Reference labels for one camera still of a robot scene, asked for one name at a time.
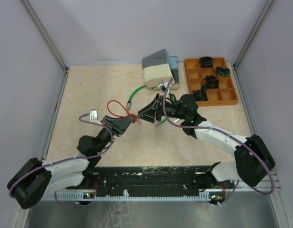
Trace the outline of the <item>red cable seal lock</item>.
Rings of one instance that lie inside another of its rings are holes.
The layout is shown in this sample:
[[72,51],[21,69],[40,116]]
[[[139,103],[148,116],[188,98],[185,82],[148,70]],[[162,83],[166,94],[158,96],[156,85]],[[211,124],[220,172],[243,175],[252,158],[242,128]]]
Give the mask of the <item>red cable seal lock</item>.
[[[125,115],[119,115],[119,114],[115,114],[111,111],[109,105],[110,103],[117,103],[125,112],[126,112],[126,116]],[[125,117],[132,117],[133,120],[132,120],[132,123],[136,123],[137,121],[137,116],[130,113],[129,110],[126,109],[126,107],[119,101],[117,100],[110,100],[108,101],[107,105],[106,105],[106,108],[107,108],[107,111],[112,115],[112,116],[115,116],[115,117],[118,117],[118,118],[125,118]]]

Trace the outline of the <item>green cable lock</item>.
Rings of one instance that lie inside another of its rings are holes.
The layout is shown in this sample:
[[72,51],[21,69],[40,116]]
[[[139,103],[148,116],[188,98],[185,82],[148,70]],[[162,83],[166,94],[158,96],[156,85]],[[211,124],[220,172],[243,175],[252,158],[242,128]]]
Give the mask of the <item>green cable lock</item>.
[[[146,85],[142,85],[140,87],[138,87],[137,89],[135,89],[132,94],[130,95],[128,101],[127,101],[127,104],[126,104],[126,110],[129,111],[130,108],[131,108],[131,102],[132,102],[132,99],[134,98],[134,96],[141,90],[145,89],[146,88]],[[176,97],[174,94],[172,94],[171,92],[169,92],[169,97],[171,99],[171,101],[175,101]],[[160,121],[159,123],[155,124],[155,127],[158,127],[162,124],[164,124],[167,120],[164,119],[162,121]]]

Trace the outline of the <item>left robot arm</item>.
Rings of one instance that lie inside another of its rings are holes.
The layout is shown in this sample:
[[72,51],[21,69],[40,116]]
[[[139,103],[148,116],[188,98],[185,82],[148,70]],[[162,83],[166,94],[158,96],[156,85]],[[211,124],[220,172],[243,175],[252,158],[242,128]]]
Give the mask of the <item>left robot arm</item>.
[[37,158],[28,160],[7,184],[10,197],[14,198],[22,209],[35,206],[48,193],[69,187],[90,187],[93,177],[88,172],[111,148],[114,137],[122,136],[128,127],[136,122],[136,116],[105,116],[98,120],[91,111],[81,115],[79,120],[100,126],[98,135],[82,136],[77,146],[78,152],[72,156],[55,161],[40,161]]

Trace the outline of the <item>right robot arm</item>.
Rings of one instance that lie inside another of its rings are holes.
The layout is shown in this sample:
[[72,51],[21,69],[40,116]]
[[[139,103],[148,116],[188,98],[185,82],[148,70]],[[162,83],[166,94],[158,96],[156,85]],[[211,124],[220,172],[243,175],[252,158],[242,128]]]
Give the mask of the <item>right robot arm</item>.
[[163,98],[157,94],[150,104],[138,111],[138,117],[150,123],[159,122],[163,116],[181,119],[179,128],[186,135],[206,141],[234,157],[233,162],[217,162],[210,168],[206,176],[210,187],[217,188],[228,180],[241,180],[255,187],[275,167],[275,161],[260,136],[245,137],[214,126],[198,113],[192,95],[182,95],[180,100],[172,102]]

